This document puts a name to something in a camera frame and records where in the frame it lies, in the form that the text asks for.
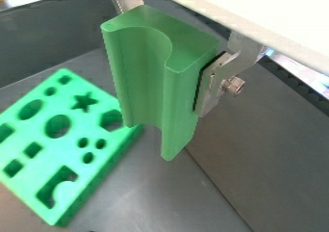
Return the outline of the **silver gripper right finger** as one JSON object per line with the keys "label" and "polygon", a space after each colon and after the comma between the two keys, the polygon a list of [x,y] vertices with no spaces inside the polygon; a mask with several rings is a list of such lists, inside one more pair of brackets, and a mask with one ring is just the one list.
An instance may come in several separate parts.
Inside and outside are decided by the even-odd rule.
{"label": "silver gripper right finger", "polygon": [[194,112],[203,117],[229,93],[237,96],[246,84],[238,74],[265,56],[269,48],[247,36],[233,31],[227,41],[229,52],[221,52],[202,68],[195,91]]}

